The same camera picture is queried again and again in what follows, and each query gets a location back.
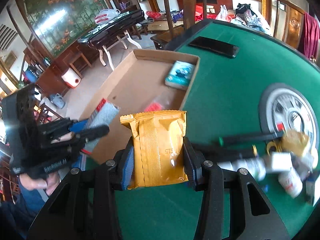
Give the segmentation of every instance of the black robotic device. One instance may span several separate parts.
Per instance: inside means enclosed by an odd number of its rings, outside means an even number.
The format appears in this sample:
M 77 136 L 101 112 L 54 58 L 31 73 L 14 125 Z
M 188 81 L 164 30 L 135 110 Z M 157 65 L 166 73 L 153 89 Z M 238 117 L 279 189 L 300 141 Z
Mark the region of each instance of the black robotic device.
M 4 100 L 4 122 L 14 154 L 12 170 L 39 178 L 71 163 L 85 142 L 107 134 L 109 129 L 102 126 L 78 133 L 70 141 L 50 144 L 68 132 L 72 121 L 63 119 L 37 127 L 31 115 L 33 90 L 28 86 Z M 275 208 L 246 169 L 222 170 L 210 157 L 194 150 L 187 137 L 183 157 L 189 184 L 204 192 L 194 240 L 221 240 L 225 189 L 230 192 L 227 240 L 290 239 Z M 113 160 L 96 169 L 71 169 L 37 215 L 27 239 L 123 239 L 114 193 L 126 190 L 132 171 L 132 138 Z M 88 197 L 92 188 L 93 204 Z

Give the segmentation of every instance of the human hand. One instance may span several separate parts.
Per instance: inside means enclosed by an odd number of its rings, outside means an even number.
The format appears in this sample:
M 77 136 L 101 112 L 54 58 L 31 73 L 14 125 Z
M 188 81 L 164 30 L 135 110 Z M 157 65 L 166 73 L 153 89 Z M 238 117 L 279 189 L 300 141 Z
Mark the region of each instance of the human hand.
M 60 183 L 60 176 L 58 172 L 50 173 L 46 180 L 31 179 L 27 174 L 20 175 L 20 182 L 27 190 L 46 189 L 48 196 L 56 189 Z

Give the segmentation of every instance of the person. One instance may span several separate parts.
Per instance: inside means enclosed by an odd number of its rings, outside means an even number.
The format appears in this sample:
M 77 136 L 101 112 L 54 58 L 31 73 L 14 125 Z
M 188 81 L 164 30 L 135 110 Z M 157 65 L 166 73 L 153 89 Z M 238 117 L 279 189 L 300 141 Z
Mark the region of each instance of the person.
M 49 174 L 44 179 L 31 179 L 27 174 L 19 176 L 19 188 L 21 193 L 17 196 L 17 201 L 2 202 L 0 206 L 0 227 L 1 232 L 10 236 L 10 239 L 25 239 L 27 232 L 43 207 L 45 201 L 39 193 L 39 189 L 45 190 L 50 196 L 60 183 L 58 172 Z

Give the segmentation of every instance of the white table leg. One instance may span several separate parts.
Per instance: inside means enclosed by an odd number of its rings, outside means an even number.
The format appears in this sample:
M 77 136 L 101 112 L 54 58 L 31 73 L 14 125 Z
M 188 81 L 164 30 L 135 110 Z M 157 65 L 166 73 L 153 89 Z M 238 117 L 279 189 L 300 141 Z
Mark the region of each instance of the white table leg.
M 132 43 L 133 45 L 136 45 L 138 47 L 138 49 L 142 49 L 142 47 L 140 46 L 139 43 L 137 43 L 136 41 L 134 41 L 131 37 L 130 34 L 128 33 L 128 30 L 125 30 L 124 34 L 127 36 L 127 40 Z
M 101 49 L 99 49 L 99 54 L 100 54 L 100 61 L 101 61 L 101 63 L 102 63 L 102 65 L 106 65 L 106 63 L 104 62 L 104 60 L 103 60 L 103 51 L 101 50 Z
M 112 71 L 115 70 L 115 67 L 114 67 L 114 65 L 113 65 L 113 63 L 112 63 L 112 59 L 111 59 L 110 52 L 107 50 L 106 46 L 103 45 L 102 47 L 103 47 L 105 53 L 106 53 L 107 56 L 108 56 L 108 60 L 109 60 L 110 67 L 111 67 Z
M 125 42 L 123 40 L 121 40 L 121 38 L 119 36 L 117 36 L 118 40 L 122 42 L 123 46 L 125 49 L 128 49 L 127 44 L 125 44 Z

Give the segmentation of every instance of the gray bucket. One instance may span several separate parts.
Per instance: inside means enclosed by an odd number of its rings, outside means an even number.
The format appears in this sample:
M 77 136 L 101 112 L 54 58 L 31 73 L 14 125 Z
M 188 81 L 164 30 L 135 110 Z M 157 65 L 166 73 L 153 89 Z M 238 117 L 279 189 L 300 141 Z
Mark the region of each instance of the gray bucket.
M 60 109 L 62 109 L 66 104 L 65 101 L 63 100 L 62 95 L 60 94 L 50 95 L 50 101 Z

